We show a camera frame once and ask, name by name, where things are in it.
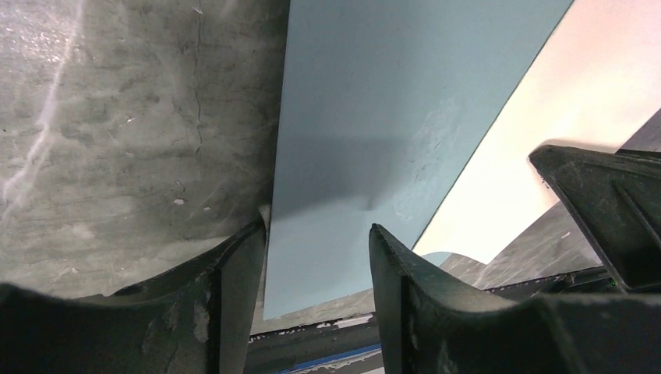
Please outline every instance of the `black plastic bracket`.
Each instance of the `black plastic bracket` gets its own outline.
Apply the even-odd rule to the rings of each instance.
[[[0,285],[0,367],[11,373],[243,372],[263,223],[112,296],[52,298]]]
[[[480,291],[369,233],[376,319],[388,374],[661,372],[661,297]]]
[[[543,146],[530,161],[622,291],[661,291],[661,154]]]

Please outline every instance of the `black plastic part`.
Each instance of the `black plastic part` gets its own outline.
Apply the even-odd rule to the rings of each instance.
[[[251,224],[109,297],[63,300],[0,285],[2,372],[242,373],[264,236]]]
[[[608,271],[599,266],[490,288],[485,292],[522,302],[539,293],[617,291]],[[248,344],[246,372],[250,374],[285,372],[295,369],[302,363],[324,360],[333,355],[361,350],[380,343],[376,318],[368,318],[364,323],[344,328],[338,328],[337,321],[330,320],[321,324],[315,323],[253,335]]]
[[[543,146],[530,161],[622,291],[661,291],[661,154]]]
[[[480,291],[369,234],[387,374],[661,372],[658,295],[545,295],[513,302]]]

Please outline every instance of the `gray marble surface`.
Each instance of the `gray marble surface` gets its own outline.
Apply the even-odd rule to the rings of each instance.
[[[0,0],[0,281],[111,293],[269,203],[286,1]]]

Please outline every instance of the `white surface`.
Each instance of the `white surface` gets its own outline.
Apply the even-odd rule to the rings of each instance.
[[[615,152],[661,105],[661,2],[577,0],[414,247],[490,262],[557,197],[543,143]]]

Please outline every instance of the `light blue panel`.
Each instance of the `light blue panel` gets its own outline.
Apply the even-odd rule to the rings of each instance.
[[[570,3],[292,0],[265,318],[371,287],[373,222],[413,246]]]

